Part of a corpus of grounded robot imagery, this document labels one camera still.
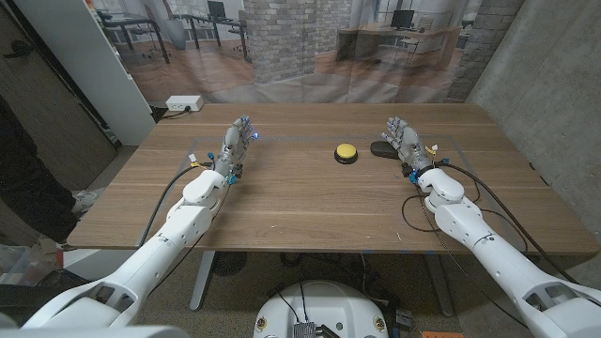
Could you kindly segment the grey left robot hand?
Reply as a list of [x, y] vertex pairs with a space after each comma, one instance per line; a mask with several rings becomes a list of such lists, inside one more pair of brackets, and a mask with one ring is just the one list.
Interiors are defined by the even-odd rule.
[[241, 177], [243, 160], [251, 142], [258, 138], [250, 117], [243, 115], [226, 130], [213, 170], [233, 184]]

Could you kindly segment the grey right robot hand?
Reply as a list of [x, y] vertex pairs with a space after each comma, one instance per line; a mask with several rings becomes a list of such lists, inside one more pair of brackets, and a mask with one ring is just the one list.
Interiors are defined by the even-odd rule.
[[384, 132], [382, 137], [397, 153], [405, 177], [419, 177], [433, 168], [422, 139], [408, 122], [398, 116], [390, 117], [387, 127], [389, 133]]

